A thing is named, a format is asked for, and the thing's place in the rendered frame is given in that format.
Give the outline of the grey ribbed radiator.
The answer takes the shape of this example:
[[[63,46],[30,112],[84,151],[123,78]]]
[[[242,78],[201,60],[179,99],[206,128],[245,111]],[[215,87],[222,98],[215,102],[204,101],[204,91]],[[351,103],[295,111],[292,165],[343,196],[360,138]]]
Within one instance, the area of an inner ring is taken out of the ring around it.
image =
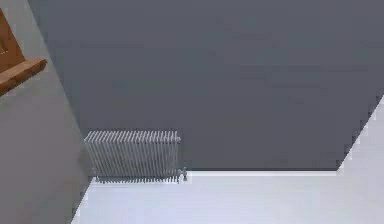
[[[84,139],[97,182],[161,183],[187,180],[179,165],[177,131],[96,130]]]

